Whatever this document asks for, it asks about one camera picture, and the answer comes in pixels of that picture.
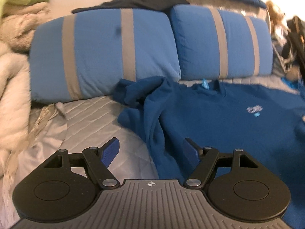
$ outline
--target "pillow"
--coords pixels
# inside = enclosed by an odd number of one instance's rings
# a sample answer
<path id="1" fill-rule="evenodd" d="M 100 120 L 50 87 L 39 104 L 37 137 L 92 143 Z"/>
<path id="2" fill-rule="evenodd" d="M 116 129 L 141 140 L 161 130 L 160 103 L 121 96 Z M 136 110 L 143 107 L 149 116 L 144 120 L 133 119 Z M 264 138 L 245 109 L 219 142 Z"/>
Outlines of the pillow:
<path id="1" fill-rule="evenodd" d="M 265 21 L 193 5 L 170 12 L 182 80 L 269 75 L 272 44 Z"/>
<path id="2" fill-rule="evenodd" d="M 30 50 L 32 100 L 111 95 L 121 78 L 181 77 L 168 17 L 144 9 L 98 9 L 39 26 Z"/>

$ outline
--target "clothing tag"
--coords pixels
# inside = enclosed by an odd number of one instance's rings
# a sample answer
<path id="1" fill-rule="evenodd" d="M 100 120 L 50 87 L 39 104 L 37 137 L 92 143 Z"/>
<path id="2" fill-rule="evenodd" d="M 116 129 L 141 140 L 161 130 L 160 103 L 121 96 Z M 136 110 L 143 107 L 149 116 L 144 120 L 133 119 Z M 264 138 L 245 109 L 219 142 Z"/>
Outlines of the clothing tag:
<path id="1" fill-rule="evenodd" d="M 206 79 L 202 79 L 202 87 L 205 89 L 209 89 L 209 83 Z"/>

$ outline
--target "beige stripe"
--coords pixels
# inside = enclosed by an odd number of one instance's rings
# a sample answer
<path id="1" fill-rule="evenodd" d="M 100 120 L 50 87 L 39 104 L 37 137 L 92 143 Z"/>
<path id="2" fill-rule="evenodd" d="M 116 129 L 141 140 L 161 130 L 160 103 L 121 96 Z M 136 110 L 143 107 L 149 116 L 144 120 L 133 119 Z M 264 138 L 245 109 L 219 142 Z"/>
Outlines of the beige stripe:
<path id="1" fill-rule="evenodd" d="M 74 21 L 75 14 L 65 16 L 63 19 L 62 47 L 63 47 L 63 68 L 68 91 L 72 100 L 82 99 L 78 82 L 75 54 L 74 54 Z"/>
<path id="2" fill-rule="evenodd" d="M 216 32 L 217 32 L 218 45 L 219 45 L 219 58 L 220 58 L 219 78 L 222 79 L 228 76 L 228 69 L 229 69 L 226 31 L 219 11 L 215 8 L 210 8 L 210 10 L 214 18 Z"/>
<path id="3" fill-rule="evenodd" d="M 136 81 L 135 76 L 135 37 L 133 11 L 121 9 L 123 78 Z"/>
<path id="4" fill-rule="evenodd" d="M 256 35 L 255 28 L 253 26 L 253 23 L 252 23 L 250 17 L 245 16 L 245 19 L 246 19 L 246 22 L 250 29 L 252 42 L 253 42 L 253 50 L 254 50 L 254 73 L 253 73 L 253 75 L 257 76 L 258 73 L 260 72 L 260 49 L 258 47 L 257 35 Z"/>

